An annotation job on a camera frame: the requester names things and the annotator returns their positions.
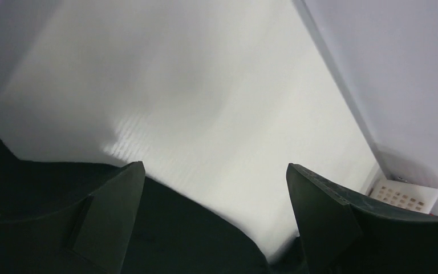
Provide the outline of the black t shirt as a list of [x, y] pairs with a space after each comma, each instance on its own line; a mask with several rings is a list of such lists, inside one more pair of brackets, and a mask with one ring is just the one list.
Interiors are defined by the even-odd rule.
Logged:
[[[0, 165], [23, 162], [0, 140]], [[270, 264], [237, 227], [148, 177], [119, 273], [303, 273], [295, 239]]]

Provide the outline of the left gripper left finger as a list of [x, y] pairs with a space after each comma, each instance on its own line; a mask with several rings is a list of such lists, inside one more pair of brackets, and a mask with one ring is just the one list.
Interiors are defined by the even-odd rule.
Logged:
[[0, 273], [119, 273], [144, 165], [0, 165]]

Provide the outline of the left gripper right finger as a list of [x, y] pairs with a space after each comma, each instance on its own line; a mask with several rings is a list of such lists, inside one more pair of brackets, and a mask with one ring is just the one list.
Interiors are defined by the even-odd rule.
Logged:
[[438, 216], [401, 209], [299, 164], [286, 181], [303, 273], [438, 273]]

